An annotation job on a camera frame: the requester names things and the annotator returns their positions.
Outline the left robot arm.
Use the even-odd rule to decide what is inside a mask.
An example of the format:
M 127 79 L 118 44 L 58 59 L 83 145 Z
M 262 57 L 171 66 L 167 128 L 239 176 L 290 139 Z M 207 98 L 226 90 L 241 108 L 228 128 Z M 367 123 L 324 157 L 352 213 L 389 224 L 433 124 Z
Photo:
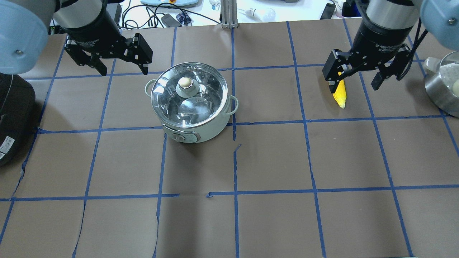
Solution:
M 19 75 L 35 65 L 56 20 L 67 34 L 64 49 L 79 66 L 89 66 L 105 76 L 102 59 L 136 64 L 146 75 L 153 52 L 136 33 L 125 38 L 107 11 L 106 0 L 2 0 L 0 2 L 0 70 Z

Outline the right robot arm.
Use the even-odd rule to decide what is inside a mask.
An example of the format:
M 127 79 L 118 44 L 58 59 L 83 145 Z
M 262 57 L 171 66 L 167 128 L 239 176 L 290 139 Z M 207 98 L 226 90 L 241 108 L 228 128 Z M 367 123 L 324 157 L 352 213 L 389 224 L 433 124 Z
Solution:
M 331 93 L 356 72 L 378 70 L 372 88 L 402 78 L 415 49 L 405 44 L 415 24 L 447 49 L 458 50 L 457 0 L 356 0 L 362 21 L 351 50 L 333 49 L 322 69 Z

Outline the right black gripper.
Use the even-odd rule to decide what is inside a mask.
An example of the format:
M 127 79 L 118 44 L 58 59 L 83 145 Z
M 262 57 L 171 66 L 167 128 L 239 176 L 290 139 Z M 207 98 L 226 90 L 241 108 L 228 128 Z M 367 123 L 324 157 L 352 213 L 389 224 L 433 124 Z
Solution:
M 328 82 L 331 93 L 336 93 L 339 82 L 357 71 L 379 69 L 372 80 L 373 90 L 379 90 L 383 82 L 396 76 L 401 80 L 411 67 L 413 55 L 405 40 L 411 28 L 388 29 L 381 27 L 369 19 L 362 19 L 361 25 L 349 52 L 332 49 L 322 73 Z M 385 63 L 392 60 L 387 67 Z

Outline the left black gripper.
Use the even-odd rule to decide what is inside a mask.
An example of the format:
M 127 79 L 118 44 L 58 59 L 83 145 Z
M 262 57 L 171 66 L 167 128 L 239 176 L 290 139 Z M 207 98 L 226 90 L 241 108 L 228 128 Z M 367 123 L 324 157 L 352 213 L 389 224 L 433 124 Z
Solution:
M 108 68 L 99 54 L 117 52 L 122 54 L 120 59 L 136 64 L 144 75 L 148 74 L 153 57 L 151 47 L 141 34 L 124 38 L 106 8 L 101 8 L 98 13 L 61 9 L 54 18 L 70 37 L 66 38 L 64 49 L 77 65 L 89 66 L 106 76 Z

